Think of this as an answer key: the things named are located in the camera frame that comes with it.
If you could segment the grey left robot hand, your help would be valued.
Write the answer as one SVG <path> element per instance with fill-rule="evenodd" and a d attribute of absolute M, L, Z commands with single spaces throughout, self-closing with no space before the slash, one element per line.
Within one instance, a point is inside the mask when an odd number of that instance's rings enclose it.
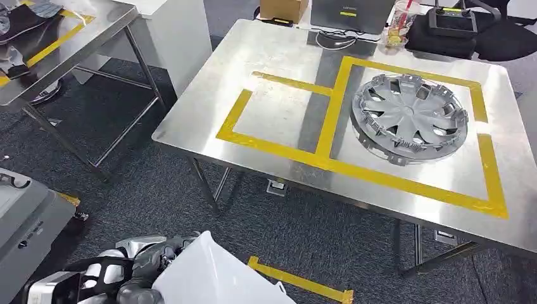
<path fill-rule="evenodd" d="M 186 249 L 197 236 L 137 236 L 116 243 L 128 258 L 134 260 L 132 277 L 121 285 L 118 303 L 164 303 L 161 293 L 153 288 L 158 276 Z"/>

